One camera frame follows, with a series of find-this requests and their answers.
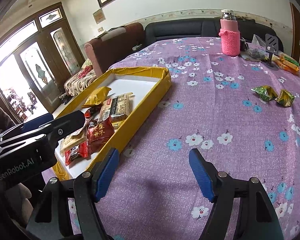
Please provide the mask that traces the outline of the pink sleeved thermos bottle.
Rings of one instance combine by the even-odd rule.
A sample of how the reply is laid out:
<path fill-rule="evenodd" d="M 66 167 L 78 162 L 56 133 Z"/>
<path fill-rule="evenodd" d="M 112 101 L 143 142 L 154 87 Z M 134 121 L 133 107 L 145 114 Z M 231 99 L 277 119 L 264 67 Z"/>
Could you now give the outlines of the pink sleeved thermos bottle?
<path fill-rule="evenodd" d="M 240 54 L 240 32 L 234 12 L 229 9 L 221 10 L 219 36 L 221 38 L 222 52 L 228 56 Z"/>

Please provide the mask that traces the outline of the orange snack boxes stack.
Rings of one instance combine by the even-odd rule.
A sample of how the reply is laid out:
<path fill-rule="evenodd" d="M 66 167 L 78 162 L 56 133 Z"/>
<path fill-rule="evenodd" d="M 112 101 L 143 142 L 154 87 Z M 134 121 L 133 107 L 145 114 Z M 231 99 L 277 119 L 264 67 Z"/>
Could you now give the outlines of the orange snack boxes stack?
<path fill-rule="evenodd" d="M 293 75 L 300 75 L 300 65 L 290 56 L 283 52 L 273 56 L 273 61 L 284 71 L 290 72 Z"/>

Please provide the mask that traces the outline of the grey phone stand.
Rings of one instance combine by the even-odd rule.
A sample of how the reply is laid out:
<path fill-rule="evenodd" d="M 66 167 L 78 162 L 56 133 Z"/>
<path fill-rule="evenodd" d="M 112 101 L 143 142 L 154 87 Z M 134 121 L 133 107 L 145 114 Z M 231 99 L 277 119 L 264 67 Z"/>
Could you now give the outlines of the grey phone stand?
<path fill-rule="evenodd" d="M 279 67 L 273 62 L 273 55 L 277 55 L 279 52 L 279 40 L 276 36 L 266 34 L 265 35 L 265 50 L 268 53 L 268 58 L 266 59 L 266 65 L 269 69 L 277 71 Z"/>

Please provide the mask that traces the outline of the patterned blanket couch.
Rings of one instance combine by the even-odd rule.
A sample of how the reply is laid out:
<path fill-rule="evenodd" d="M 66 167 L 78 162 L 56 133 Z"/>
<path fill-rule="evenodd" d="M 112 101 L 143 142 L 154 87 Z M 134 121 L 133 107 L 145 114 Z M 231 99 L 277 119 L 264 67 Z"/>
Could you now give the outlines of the patterned blanket couch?
<path fill-rule="evenodd" d="M 81 70 L 64 83 L 65 92 L 69 96 L 77 96 L 91 85 L 95 79 L 97 79 L 97 76 L 93 64 L 89 59 L 86 59 Z"/>

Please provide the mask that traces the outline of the red black snack packet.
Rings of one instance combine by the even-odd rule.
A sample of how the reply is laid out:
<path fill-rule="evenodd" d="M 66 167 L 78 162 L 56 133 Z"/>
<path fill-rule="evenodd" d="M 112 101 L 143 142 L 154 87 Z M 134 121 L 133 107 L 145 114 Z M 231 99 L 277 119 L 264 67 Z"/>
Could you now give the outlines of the red black snack packet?
<path fill-rule="evenodd" d="M 88 142 L 74 146 L 65 152 L 65 165 L 69 166 L 77 158 L 87 158 L 90 155 Z"/>

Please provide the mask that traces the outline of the clear plastic bag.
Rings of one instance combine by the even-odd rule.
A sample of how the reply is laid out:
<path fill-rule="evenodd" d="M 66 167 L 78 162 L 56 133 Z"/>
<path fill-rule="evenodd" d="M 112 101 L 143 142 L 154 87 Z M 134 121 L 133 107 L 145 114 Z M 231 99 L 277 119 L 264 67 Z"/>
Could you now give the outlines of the clear plastic bag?
<path fill-rule="evenodd" d="M 240 57 L 245 61 L 261 62 L 267 61 L 268 54 L 265 51 L 265 41 L 258 35 L 254 34 L 252 41 L 249 43 L 245 38 L 240 39 Z"/>

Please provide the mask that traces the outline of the beige biscuit packet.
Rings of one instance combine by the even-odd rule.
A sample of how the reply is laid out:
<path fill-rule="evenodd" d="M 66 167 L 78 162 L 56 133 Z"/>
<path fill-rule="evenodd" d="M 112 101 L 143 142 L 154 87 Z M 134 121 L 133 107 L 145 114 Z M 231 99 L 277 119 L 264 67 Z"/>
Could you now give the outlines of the beige biscuit packet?
<path fill-rule="evenodd" d="M 83 143 L 86 141 L 87 135 L 86 130 L 82 130 L 80 133 L 77 134 L 77 132 L 72 133 L 71 135 L 67 136 L 61 141 L 60 145 L 60 155 L 63 157 L 65 156 L 65 152 L 72 149 L 73 147 Z"/>

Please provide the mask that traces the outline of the yellow rimmed white tray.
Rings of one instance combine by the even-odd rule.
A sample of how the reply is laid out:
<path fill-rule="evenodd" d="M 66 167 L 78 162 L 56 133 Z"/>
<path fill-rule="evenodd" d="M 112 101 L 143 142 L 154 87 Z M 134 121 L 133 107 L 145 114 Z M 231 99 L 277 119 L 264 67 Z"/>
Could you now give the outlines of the yellow rimmed white tray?
<path fill-rule="evenodd" d="M 74 179 L 91 171 L 111 148 L 122 152 L 171 84 L 164 67 L 116 68 L 71 99 L 55 117 L 80 111 L 84 124 L 59 141 L 52 168 L 57 178 Z"/>

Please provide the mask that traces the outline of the purple floral tablecloth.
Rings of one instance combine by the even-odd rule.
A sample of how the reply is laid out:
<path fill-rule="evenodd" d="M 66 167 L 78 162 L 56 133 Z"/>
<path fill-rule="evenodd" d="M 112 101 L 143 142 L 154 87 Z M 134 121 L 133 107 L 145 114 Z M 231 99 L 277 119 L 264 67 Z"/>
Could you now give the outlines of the purple floral tablecloth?
<path fill-rule="evenodd" d="M 188 161 L 200 150 L 233 178 L 257 177 L 285 239 L 300 236 L 300 75 L 222 53 L 219 38 L 157 41 L 115 64 L 166 67 L 172 85 L 120 156 L 97 204 L 115 239 L 198 239 L 212 204 Z M 271 86 L 290 107 L 251 91 Z"/>

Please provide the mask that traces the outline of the brown red snack packet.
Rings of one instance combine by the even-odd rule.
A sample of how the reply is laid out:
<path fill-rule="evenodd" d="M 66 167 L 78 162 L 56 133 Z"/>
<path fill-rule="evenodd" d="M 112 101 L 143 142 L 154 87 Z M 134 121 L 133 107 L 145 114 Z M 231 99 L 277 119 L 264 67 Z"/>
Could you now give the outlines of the brown red snack packet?
<path fill-rule="evenodd" d="M 110 118 L 91 126 L 87 130 L 88 150 L 90 154 L 99 152 L 100 149 L 114 134 Z"/>

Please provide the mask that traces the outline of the green gold snack packet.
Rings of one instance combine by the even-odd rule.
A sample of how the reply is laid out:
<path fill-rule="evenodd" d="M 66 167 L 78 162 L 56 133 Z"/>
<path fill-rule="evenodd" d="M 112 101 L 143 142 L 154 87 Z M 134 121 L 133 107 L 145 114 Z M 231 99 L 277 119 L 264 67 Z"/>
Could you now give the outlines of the green gold snack packet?
<path fill-rule="evenodd" d="M 265 102 L 270 102 L 278 97 L 277 92 L 275 92 L 275 90 L 268 85 L 254 87 L 251 89 L 251 91 L 256 93 L 257 96 Z"/>

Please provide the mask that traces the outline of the yellow cheese cracker bag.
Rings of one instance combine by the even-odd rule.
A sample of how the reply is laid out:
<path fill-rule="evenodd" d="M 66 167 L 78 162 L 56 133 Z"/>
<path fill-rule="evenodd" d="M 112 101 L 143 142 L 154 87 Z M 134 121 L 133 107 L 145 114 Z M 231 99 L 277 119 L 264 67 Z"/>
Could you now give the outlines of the yellow cheese cracker bag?
<path fill-rule="evenodd" d="M 87 98 L 82 108 L 89 108 L 100 105 L 107 98 L 111 88 L 103 86 L 95 89 Z"/>

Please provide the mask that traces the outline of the black leather sofa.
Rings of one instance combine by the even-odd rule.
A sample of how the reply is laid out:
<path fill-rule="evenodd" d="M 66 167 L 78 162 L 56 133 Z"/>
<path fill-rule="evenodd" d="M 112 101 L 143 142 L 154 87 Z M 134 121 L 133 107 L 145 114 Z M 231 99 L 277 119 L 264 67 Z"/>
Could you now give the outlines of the black leather sofa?
<path fill-rule="evenodd" d="M 266 34 L 276 36 L 273 29 L 266 25 L 256 23 L 255 20 L 238 19 L 238 29 L 241 37 L 247 42 L 252 42 L 257 35 L 262 40 Z M 157 41 L 185 37 L 218 37 L 221 28 L 219 18 L 189 18 L 150 23 L 145 27 L 144 46 L 149 46 Z"/>

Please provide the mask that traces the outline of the dark red small packet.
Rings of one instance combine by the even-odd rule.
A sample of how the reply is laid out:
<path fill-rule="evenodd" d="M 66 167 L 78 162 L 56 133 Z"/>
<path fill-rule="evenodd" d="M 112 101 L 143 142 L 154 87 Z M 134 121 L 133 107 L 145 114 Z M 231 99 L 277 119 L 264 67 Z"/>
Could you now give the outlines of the dark red small packet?
<path fill-rule="evenodd" d="M 101 110 L 100 105 L 90 107 L 85 111 L 84 117 L 89 120 L 94 120 L 96 116 L 100 113 L 100 110 Z"/>

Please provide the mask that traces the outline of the clear soda cracker pack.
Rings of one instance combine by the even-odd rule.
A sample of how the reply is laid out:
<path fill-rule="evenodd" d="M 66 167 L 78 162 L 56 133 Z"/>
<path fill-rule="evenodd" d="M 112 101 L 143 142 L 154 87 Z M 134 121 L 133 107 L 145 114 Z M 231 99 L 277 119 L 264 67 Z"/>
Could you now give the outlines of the clear soda cracker pack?
<path fill-rule="evenodd" d="M 131 113 L 130 100 L 133 93 L 125 93 L 103 102 L 98 122 L 110 118 L 111 123 L 125 121 Z"/>

